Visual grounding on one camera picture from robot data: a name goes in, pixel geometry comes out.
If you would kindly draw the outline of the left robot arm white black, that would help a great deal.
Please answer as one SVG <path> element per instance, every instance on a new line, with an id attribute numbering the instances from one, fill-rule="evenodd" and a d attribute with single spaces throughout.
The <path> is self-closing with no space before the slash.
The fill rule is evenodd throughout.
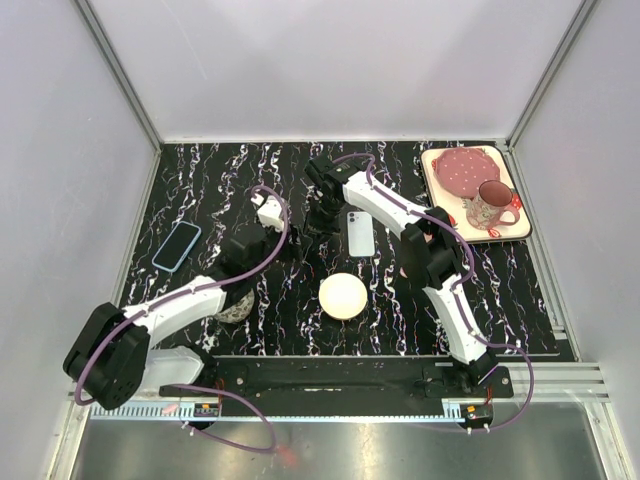
<path id="1" fill-rule="evenodd" d="M 300 252 L 298 227 L 254 225 L 231 238 L 212 268 L 184 286 L 146 303 L 97 306 L 63 362 L 76 383 L 75 402 L 114 410 L 139 391 L 185 387 L 196 396 L 208 394 L 216 382 L 210 360 L 196 347 L 161 349 L 159 343 L 205 317 L 244 321 L 257 298 L 259 274 L 277 260 L 299 259 Z"/>

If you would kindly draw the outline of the light blue smartphone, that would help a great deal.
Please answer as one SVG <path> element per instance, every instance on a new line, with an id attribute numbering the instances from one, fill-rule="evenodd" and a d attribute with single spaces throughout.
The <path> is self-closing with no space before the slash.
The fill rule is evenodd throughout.
<path id="1" fill-rule="evenodd" d="M 373 218 L 363 211 L 352 211 L 347 215 L 347 237 L 349 255 L 355 258 L 372 257 L 376 252 Z"/>

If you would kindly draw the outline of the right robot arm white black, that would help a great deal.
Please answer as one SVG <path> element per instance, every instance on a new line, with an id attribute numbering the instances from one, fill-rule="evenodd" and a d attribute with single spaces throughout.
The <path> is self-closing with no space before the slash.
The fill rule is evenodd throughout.
<path id="1" fill-rule="evenodd" d="M 389 229 L 401 242 L 401 269 L 412 288 L 422 291 L 436 309 L 448 340 L 457 390 L 476 396 L 486 389 L 498 362 L 473 316 L 463 283 L 473 276 L 473 261 L 448 213 L 420 206 L 374 178 L 372 154 L 348 154 L 332 160 L 309 160 L 305 173 L 316 188 L 305 229 L 315 235 L 338 231 L 346 205 L 360 209 Z"/>

